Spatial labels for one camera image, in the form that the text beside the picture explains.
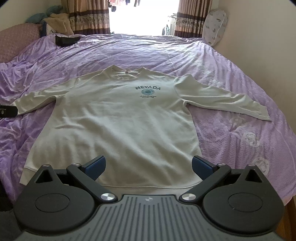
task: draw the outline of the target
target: curtain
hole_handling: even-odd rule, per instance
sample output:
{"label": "curtain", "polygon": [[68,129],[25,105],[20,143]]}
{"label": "curtain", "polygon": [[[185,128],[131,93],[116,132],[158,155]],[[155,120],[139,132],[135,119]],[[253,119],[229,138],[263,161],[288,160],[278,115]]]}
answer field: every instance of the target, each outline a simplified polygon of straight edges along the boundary
{"label": "curtain", "polygon": [[109,34],[108,0],[62,0],[75,34]]}
{"label": "curtain", "polygon": [[201,38],[205,18],[211,5],[212,0],[180,0],[175,36]]}

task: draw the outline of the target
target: wooden floor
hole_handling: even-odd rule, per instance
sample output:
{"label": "wooden floor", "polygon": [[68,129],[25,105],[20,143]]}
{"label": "wooden floor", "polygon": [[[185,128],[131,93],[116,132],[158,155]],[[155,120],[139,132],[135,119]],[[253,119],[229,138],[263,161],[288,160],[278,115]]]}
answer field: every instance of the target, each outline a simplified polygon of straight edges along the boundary
{"label": "wooden floor", "polygon": [[286,241],[296,241],[296,208],[293,199],[285,206],[284,216],[276,232]]}

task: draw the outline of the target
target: white sweatshirt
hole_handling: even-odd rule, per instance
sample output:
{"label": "white sweatshirt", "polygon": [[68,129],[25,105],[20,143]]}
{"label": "white sweatshirt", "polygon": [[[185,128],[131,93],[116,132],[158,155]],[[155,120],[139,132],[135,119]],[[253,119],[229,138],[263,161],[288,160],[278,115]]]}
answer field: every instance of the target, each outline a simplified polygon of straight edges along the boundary
{"label": "white sweatshirt", "polygon": [[64,169],[99,155],[107,161],[98,182],[117,195],[176,194],[201,179],[192,171],[199,141],[186,104],[270,120],[247,95],[140,68],[110,66],[14,102],[24,114],[56,101],[27,157],[20,183],[42,164]]}

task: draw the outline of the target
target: silver bolt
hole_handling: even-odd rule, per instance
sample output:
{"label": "silver bolt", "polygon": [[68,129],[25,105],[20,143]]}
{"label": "silver bolt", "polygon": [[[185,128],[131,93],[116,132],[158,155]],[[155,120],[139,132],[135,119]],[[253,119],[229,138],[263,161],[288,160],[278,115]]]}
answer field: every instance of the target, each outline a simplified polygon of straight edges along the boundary
{"label": "silver bolt", "polygon": [[184,193],[181,198],[185,201],[193,201],[196,199],[196,196],[193,193]]}
{"label": "silver bolt", "polygon": [[104,201],[112,201],[115,198],[115,195],[112,193],[103,193],[101,195],[101,199],[103,199]]}

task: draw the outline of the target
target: purple bedspread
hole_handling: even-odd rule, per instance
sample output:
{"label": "purple bedspread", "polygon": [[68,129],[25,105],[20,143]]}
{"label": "purple bedspread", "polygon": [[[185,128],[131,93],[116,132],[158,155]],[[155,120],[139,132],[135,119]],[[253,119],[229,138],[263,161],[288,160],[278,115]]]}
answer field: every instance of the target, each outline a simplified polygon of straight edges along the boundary
{"label": "purple bedspread", "polygon": [[[188,108],[205,159],[232,168],[255,163],[285,204],[296,194],[296,136],[285,116],[253,80],[202,39],[89,35],[61,48],[55,45],[54,35],[42,37],[11,62],[0,64],[0,103],[11,104],[31,91],[112,64],[124,69],[144,66],[175,76],[192,74],[204,84],[247,94],[267,106],[272,121],[190,105]],[[15,119],[0,120],[0,178],[12,201],[23,188],[19,184],[23,166],[53,107],[51,103]]]}

